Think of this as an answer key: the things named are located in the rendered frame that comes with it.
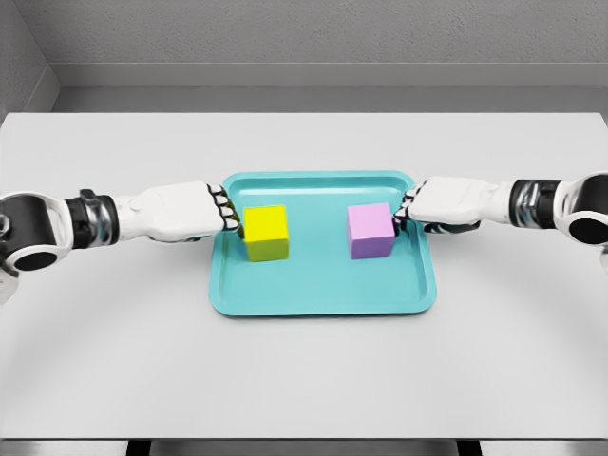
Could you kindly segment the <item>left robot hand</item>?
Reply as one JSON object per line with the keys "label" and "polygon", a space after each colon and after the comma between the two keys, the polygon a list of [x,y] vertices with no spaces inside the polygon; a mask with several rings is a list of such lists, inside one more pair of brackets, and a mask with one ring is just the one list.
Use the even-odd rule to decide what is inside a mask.
{"label": "left robot hand", "polygon": [[164,185],[142,194],[145,234],[156,241],[183,242],[221,232],[244,238],[238,211],[219,184],[200,180]]}

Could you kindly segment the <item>teal tray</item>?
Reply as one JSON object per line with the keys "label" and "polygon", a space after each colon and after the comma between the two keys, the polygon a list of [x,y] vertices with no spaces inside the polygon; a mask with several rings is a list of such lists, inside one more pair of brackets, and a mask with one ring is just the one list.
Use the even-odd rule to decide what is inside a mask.
{"label": "teal tray", "polygon": [[251,262],[235,234],[219,234],[209,298],[229,316],[418,314],[437,296],[428,241],[410,223],[387,257],[353,259],[347,209],[382,203],[396,210],[414,181],[394,170],[243,172],[224,188],[239,212],[282,205],[289,230],[286,259]]}

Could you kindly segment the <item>yellow cube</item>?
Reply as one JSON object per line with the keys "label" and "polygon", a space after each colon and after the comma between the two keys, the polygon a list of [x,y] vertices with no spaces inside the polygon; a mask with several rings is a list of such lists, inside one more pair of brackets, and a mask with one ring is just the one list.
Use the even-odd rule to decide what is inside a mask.
{"label": "yellow cube", "polygon": [[284,205],[247,207],[243,212],[244,243],[252,262],[289,257],[289,231]]}

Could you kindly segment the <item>pink cube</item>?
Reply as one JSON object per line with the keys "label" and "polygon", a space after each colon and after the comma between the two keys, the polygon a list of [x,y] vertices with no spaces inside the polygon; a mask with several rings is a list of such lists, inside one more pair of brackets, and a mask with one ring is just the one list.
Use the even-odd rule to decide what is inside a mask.
{"label": "pink cube", "polygon": [[388,257],[395,240],[390,206],[386,202],[349,206],[347,237],[351,259]]}

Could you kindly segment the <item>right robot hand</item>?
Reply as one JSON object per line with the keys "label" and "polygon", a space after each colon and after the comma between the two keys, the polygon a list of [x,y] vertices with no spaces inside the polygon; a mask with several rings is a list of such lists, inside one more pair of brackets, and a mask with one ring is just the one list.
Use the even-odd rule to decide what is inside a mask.
{"label": "right robot hand", "polygon": [[483,180],[431,177],[407,190],[392,216],[395,234],[410,222],[431,234],[462,234],[481,225],[480,199],[488,183]]}

